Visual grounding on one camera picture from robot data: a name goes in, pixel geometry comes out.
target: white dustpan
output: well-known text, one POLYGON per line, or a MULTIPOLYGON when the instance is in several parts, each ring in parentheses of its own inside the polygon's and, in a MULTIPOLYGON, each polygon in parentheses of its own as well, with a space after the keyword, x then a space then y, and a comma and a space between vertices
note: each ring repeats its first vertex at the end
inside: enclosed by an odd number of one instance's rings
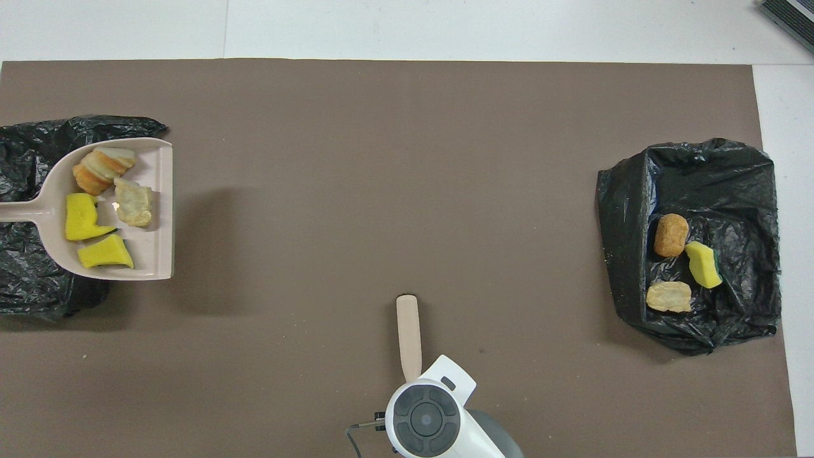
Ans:
POLYGON ((48 254, 67 271, 103 280, 161 280, 173 275, 173 145, 153 138, 109 140, 78 148, 59 160, 46 176, 39 195, 28 202, 0 203, 0 222, 31 221, 37 224, 48 254), (149 186, 155 192, 153 221, 144 228, 119 221, 113 187, 99 196, 98 224, 115 226, 133 258, 126 266, 85 268, 77 250, 105 236, 74 242, 65 239, 65 196, 81 192, 72 167, 97 146, 128 148, 136 152, 136 165, 124 178, 149 186))

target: black cable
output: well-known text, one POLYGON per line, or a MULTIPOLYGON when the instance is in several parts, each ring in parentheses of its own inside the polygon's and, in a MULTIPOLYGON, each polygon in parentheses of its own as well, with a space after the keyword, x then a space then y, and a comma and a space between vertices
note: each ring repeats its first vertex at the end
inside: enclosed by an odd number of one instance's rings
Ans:
POLYGON ((357 458, 361 458, 361 453, 359 452, 359 447, 356 445, 356 441, 353 440, 353 436, 351 435, 351 429, 369 428, 371 426, 381 426, 381 425, 384 425, 384 420, 371 421, 370 423, 357 423, 356 425, 350 425, 345 430, 345 435, 348 436, 348 440, 351 441, 351 445, 353 445, 353 450, 357 453, 357 458))

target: brown mat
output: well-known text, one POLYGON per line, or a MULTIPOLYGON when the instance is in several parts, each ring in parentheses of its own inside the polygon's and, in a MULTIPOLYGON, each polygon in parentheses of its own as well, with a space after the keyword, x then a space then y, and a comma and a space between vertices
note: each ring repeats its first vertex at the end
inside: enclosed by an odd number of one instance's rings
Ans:
POLYGON ((529 457, 795 454, 782 338, 687 358, 623 324, 595 214, 597 171, 652 143, 759 147, 749 67, 3 65, 0 124, 88 113, 171 127, 176 275, 0 320, 2 456, 350 458, 401 383, 404 292, 425 367, 461 364, 529 457))

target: white table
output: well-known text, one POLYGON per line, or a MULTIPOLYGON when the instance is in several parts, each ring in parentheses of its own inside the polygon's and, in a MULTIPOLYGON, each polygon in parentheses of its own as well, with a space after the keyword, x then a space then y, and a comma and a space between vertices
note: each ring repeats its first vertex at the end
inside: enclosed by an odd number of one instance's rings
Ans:
POLYGON ((776 163, 797 448, 814 456, 814 282, 805 265, 814 258, 814 54, 754 2, 0 2, 0 61, 229 57, 754 65, 764 150, 776 163))

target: black plastic bag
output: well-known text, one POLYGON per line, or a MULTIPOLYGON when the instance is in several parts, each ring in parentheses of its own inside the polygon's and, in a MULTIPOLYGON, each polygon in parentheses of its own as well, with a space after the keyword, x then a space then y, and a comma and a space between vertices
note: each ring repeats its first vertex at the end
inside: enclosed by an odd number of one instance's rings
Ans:
POLYGON ((780 254, 774 164, 743 143, 654 145, 599 172, 597 203, 616 314, 686 355, 773 336, 780 319, 780 254), (688 240, 713 248, 724 283, 706 289, 689 273, 686 254, 653 251, 664 214, 689 222, 688 240), (691 312, 647 307, 656 281, 683 281, 691 312))
MULTIPOLYGON (((167 126, 146 117, 84 116, 0 127, 0 201, 34 198, 51 167, 86 144, 154 137, 167 126)), ((97 306, 108 282, 58 266, 32 222, 0 223, 0 315, 58 319, 97 306)))

